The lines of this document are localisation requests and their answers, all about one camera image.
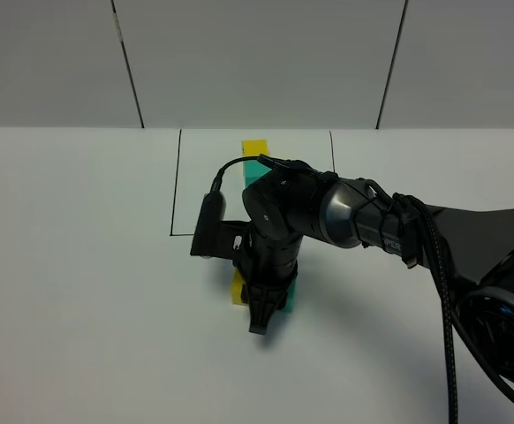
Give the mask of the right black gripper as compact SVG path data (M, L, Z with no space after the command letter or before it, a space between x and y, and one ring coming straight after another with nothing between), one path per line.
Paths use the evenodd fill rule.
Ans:
M263 235L254 223L233 223L240 244L234 244L233 265L247 284L242 300L249 307L249 332L265 335L276 311L286 308L290 287L298 274L298 255L303 235L287 238Z

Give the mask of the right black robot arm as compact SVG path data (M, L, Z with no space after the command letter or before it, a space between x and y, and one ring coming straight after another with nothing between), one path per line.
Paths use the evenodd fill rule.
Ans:
M427 269L440 301L448 418L458 420L454 342L460 339L514 404L514 209L470 211L386 193L301 161L261 156L264 176L242 194L250 330L263 334L284 306L303 238L340 248L378 247Z

